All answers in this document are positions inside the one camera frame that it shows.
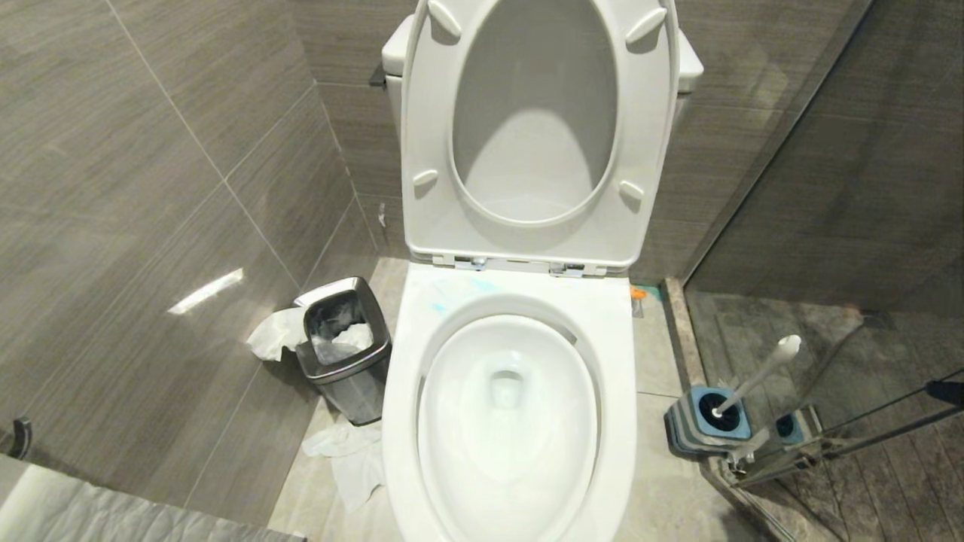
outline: tissue on floor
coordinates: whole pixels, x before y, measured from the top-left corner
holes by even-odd
[[[302,442],[302,451],[308,457],[341,457],[351,455],[380,440],[382,431],[378,427],[356,427],[347,419],[339,418],[331,427],[306,438]]]
[[[362,507],[375,488],[385,483],[382,466],[382,430],[376,423],[356,427],[345,418],[306,438],[302,451],[308,457],[332,458],[338,495],[348,513]]]
[[[281,360],[281,348],[287,346],[294,351],[295,346],[308,340],[305,335],[304,307],[274,312],[261,321],[248,337],[251,351],[261,360]]]
[[[368,502],[371,492],[385,483],[382,441],[351,455],[332,458],[332,474],[345,512],[352,513]]]

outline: trash can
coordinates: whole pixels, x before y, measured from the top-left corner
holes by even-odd
[[[362,277],[315,291],[321,297],[305,312],[308,342],[296,347],[302,372],[353,425],[380,420],[391,337],[375,294]],[[359,336],[358,324],[370,328],[370,344],[339,342],[342,334]]]

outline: toilet brush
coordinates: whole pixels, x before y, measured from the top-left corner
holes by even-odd
[[[741,400],[745,395],[750,393],[754,388],[760,385],[764,378],[773,373],[783,364],[789,363],[796,357],[797,352],[800,351],[800,336],[799,335],[788,335],[777,342],[776,348],[770,352],[768,358],[766,358],[766,363],[763,364],[757,374],[753,375],[753,378],[747,380],[736,388],[736,393],[730,396],[729,399],[723,402],[720,406],[712,410],[712,414],[717,418],[723,418],[723,413],[727,411],[730,407],[736,404],[737,401]]]
[[[664,416],[671,446],[681,453],[733,454],[742,458],[765,444],[769,430],[751,435],[742,398],[767,376],[793,360],[800,344],[797,335],[780,339],[763,366],[735,392],[705,386],[691,388]]]

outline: gray tile wall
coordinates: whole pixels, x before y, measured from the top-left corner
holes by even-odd
[[[875,2],[692,284],[889,309],[960,259],[962,19]]]
[[[376,262],[291,13],[12,0],[0,36],[0,428],[26,414],[37,463],[265,525],[316,399],[244,340]]]
[[[721,228],[720,216],[732,213],[783,141],[867,1],[677,2],[707,71],[669,149],[646,245],[630,270],[634,279],[688,274]],[[407,257],[398,142],[388,102],[367,80],[416,1],[288,3],[379,254]],[[387,208],[384,228],[372,216],[379,203]]]

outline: toilet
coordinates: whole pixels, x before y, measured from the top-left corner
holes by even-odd
[[[406,540],[616,533],[636,451],[625,272],[702,72],[681,78],[681,54],[672,0],[420,0],[386,45],[413,261],[383,455]]]

